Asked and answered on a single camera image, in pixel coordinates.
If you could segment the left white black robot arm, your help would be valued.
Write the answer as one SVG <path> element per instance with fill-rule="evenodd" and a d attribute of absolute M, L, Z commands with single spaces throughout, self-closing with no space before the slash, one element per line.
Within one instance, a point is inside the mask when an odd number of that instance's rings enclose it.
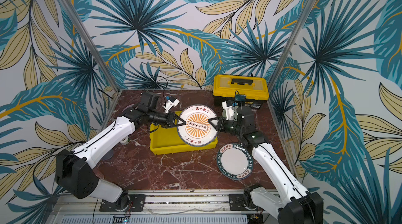
<path fill-rule="evenodd" d="M 118 143 L 143 125 L 175 128 L 186 124 L 184 119 L 170 110 L 179 104 L 178 99 L 169 97 L 161 112 L 156 110 L 158 99 L 158 95 L 144 92 L 139 103 L 126 108 L 94 138 L 72 151 L 60 152 L 56 157 L 56 183 L 78 199 L 98 198 L 114 204 L 118 211 L 125 209 L 129 205 L 128 192 L 100 179 L 93 169 Z"/>

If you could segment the orange sunburst plate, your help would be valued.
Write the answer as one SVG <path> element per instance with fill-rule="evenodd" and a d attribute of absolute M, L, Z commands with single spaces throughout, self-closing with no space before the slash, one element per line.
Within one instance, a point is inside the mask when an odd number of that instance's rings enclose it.
<path fill-rule="evenodd" d="M 180 119 L 185 125 L 178 126 L 179 137 L 188 145 L 203 147 L 214 142 L 217 130 L 209 123 L 216 118 L 216 113 L 205 105 L 193 105 L 183 110 Z"/>

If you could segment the white plate dark green rim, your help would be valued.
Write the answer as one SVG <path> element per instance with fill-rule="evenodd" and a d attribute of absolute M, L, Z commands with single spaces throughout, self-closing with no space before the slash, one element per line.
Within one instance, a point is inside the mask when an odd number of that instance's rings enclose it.
<path fill-rule="evenodd" d="M 237 143 L 223 145 L 217 153 L 216 161 L 220 172 L 233 181 L 243 180 L 253 171 L 251 154 Z"/>

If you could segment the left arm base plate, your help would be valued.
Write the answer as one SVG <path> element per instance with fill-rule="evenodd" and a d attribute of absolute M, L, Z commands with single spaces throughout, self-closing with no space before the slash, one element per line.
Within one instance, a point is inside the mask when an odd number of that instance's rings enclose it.
<path fill-rule="evenodd" d="M 146 195 L 128 194 L 121 196 L 117 202 L 110 203 L 102 200 L 100 212 L 142 212 Z"/>

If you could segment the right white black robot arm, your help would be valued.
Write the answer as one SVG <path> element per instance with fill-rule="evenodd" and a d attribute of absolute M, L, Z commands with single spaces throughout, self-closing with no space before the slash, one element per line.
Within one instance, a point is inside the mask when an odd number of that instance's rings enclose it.
<path fill-rule="evenodd" d="M 278 157 L 268 137 L 256 127 L 251 108 L 237 109 L 235 119 L 220 116 L 208 122 L 217 132 L 237 137 L 277 190 L 275 196 L 259 184 L 246 187 L 241 200 L 244 208 L 260 208 L 281 224 L 323 223 L 323 199 L 303 186 Z"/>

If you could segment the yellow plastic bin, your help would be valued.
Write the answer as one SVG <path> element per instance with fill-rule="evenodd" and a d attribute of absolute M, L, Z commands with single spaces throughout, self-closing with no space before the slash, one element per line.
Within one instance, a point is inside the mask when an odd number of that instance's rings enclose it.
<path fill-rule="evenodd" d="M 150 150 L 154 155 L 190 152 L 197 150 L 213 149 L 218 143 L 218 138 L 203 147 L 193 147 L 186 144 L 180 137 L 176 128 L 161 128 L 150 125 Z"/>

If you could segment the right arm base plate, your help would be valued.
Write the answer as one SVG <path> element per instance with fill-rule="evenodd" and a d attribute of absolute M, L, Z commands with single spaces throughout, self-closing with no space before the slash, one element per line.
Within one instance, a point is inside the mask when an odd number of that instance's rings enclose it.
<path fill-rule="evenodd" d="M 254 211 L 259 207 L 267 212 L 277 210 L 275 195 L 267 191 L 229 194 L 229 207 L 231 211 Z"/>

